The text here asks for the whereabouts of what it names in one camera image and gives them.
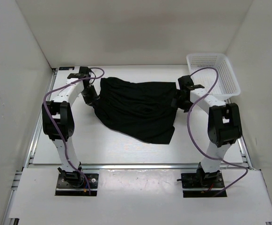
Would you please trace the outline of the black shorts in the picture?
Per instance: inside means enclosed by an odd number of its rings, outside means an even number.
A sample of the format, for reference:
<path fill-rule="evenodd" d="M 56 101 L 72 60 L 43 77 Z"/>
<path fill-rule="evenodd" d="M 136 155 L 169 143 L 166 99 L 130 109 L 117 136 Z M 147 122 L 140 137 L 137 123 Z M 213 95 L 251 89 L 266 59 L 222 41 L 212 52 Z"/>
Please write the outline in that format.
<path fill-rule="evenodd" d="M 100 88 L 93 108 L 106 127 L 145 143 L 170 143 L 177 112 L 175 82 L 132 83 L 108 77 L 100 80 Z"/>

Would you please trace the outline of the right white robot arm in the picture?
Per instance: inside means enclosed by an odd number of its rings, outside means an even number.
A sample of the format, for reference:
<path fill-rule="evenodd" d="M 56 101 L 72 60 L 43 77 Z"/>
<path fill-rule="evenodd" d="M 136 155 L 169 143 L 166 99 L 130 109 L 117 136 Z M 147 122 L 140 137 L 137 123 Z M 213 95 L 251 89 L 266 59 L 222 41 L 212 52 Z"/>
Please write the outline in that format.
<path fill-rule="evenodd" d="M 197 168 L 196 182 L 201 187 L 209 186 L 220 173 L 220 164 L 227 150 L 242 136 L 242 126 L 237 104 L 227 104 L 210 95 L 204 88 L 186 87 L 177 90 L 174 106 L 187 113 L 187 130 L 192 143 L 204 156 Z M 195 142 L 191 132 L 192 110 L 198 106 L 208 115 L 207 134 L 209 145 L 204 152 Z"/>

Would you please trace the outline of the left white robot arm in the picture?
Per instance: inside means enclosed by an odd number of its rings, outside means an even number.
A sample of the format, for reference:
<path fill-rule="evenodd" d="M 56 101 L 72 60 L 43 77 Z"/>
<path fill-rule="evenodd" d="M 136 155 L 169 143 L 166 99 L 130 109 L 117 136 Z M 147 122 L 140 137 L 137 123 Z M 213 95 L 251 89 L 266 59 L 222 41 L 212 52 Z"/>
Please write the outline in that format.
<path fill-rule="evenodd" d="M 91 79 L 67 79 L 64 86 L 46 93 L 42 104 L 43 131 L 57 148 L 63 179 L 74 188 L 84 186 L 84 189 L 90 189 L 89 180 L 83 173 L 74 150 L 74 119 L 71 106 L 88 87 L 88 81 Z"/>

